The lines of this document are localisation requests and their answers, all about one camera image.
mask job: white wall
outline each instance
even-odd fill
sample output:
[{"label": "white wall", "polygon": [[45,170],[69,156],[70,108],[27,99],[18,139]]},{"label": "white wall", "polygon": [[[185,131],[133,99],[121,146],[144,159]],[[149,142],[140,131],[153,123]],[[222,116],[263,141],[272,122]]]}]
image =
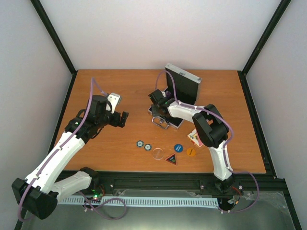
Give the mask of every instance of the white wall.
[{"label": "white wall", "polygon": [[76,69],[241,70],[280,0],[42,0]]},{"label": "white wall", "polygon": [[272,160],[307,229],[307,2],[292,1],[250,73]]},{"label": "white wall", "polygon": [[0,223],[11,230],[11,184],[46,156],[71,75],[30,1],[1,1]]}]

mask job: transparent petri dish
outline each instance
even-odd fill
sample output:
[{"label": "transparent petri dish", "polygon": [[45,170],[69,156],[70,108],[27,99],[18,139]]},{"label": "transparent petri dish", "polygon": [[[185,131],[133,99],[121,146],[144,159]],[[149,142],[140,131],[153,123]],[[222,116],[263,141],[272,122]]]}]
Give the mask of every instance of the transparent petri dish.
[{"label": "transparent petri dish", "polygon": [[164,157],[164,151],[161,148],[155,148],[152,151],[152,155],[156,160],[161,160]]}]

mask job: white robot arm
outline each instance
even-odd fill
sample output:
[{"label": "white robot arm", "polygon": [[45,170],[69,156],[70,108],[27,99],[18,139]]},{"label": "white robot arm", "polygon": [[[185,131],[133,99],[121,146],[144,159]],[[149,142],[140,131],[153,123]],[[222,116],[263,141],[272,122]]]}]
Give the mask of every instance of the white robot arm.
[{"label": "white robot arm", "polygon": [[[153,102],[153,116],[162,118],[178,117],[193,122],[199,139],[209,148],[215,177],[221,181],[226,181],[231,177],[232,174],[229,169],[232,170],[232,168],[228,158],[227,147],[225,152],[228,166],[226,166],[223,156],[223,145],[228,138],[227,133],[229,130],[220,120],[200,110],[197,106],[189,105],[187,107],[177,103],[173,98],[168,99],[160,90],[155,90],[149,97]],[[222,117],[214,105],[210,104],[205,109]],[[213,122],[209,125],[208,120],[213,120]]]},{"label": "white robot arm", "polygon": [[80,110],[77,116],[69,122],[60,140],[41,164],[24,180],[17,178],[13,182],[12,188],[17,203],[21,201],[21,197],[31,181],[34,181],[24,199],[23,208],[40,219],[45,219],[61,200],[90,186],[93,188],[98,186],[98,173],[87,167],[60,182],[56,183],[55,181],[71,158],[90,139],[95,138],[104,126],[124,127],[129,113],[123,112],[121,116],[115,111],[120,100],[121,96],[115,93],[111,93],[107,97],[94,95],[89,114],[76,134],[63,145],[81,123],[83,117],[80,116],[85,110]]},{"label": "white robot arm", "polygon": [[[167,108],[171,117],[178,117],[183,120],[190,121],[194,123],[193,116],[196,114],[200,114],[202,111],[197,108],[187,108],[182,105],[179,105],[177,102],[172,102]],[[227,166],[225,165],[224,157],[223,157],[223,145],[225,140],[223,140],[217,148],[209,147],[209,151],[211,154],[213,167],[214,167],[214,175],[220,179],[221,181],[228,179],[231,176],[231,172],[228,170]],[[228,162],[228,167],[232,170],[229,162],[227,146],[225,148],[226,157]]]}]

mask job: metal clasp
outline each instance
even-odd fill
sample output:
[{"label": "metal clasp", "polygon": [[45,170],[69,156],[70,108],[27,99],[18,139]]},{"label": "metal clasp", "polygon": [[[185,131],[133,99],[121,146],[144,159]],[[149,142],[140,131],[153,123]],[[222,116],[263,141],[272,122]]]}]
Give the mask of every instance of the metal clasp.
[{"label": "metal clasp", "polygon": [[169,127],[169,124],[167,123],[167,121],[165,121],[163,118],[158,117],[158,116],[154,116],[152,118],[152,123],[154,123],[156,126],[159,126],[162,129],[167,129]]}]

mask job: cable clip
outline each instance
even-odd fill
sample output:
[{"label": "cable clip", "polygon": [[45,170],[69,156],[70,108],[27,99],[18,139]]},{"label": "cable clip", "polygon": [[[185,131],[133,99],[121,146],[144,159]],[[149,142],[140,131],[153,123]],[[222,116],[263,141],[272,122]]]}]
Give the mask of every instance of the cable clip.
[{"label": "cable clip", "polygon": [[39,179],[39,176],[37,176],[36,174],[35,174],[35,176],[33,176],[36,180],[38,180]]}]

